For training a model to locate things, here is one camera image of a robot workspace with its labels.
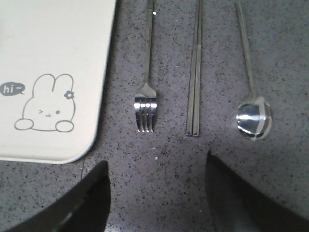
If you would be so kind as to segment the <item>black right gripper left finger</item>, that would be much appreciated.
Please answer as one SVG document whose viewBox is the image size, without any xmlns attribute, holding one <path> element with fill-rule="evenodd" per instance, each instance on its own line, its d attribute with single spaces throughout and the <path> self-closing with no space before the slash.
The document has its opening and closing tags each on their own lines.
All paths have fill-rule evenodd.
<svg viewBox="0 0 309 232">
<path fill-rule="evenodd" d="M 103 232 L 111 208 L 108 162 L 101 161 L 48 208 L 9 232 Z"/>
</svg>

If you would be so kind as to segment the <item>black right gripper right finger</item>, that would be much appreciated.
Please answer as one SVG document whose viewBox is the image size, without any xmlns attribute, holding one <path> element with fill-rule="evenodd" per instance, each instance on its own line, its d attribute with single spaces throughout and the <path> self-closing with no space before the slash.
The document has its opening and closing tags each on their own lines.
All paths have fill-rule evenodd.
<svg viewBox="0 0 309 232">
<path fill-rule="evenodd" d="M 217 156 L 207 154 L 205 189 L 219 232 L 307 232 L 308 219 L 251 186 Z"/>
</svg>

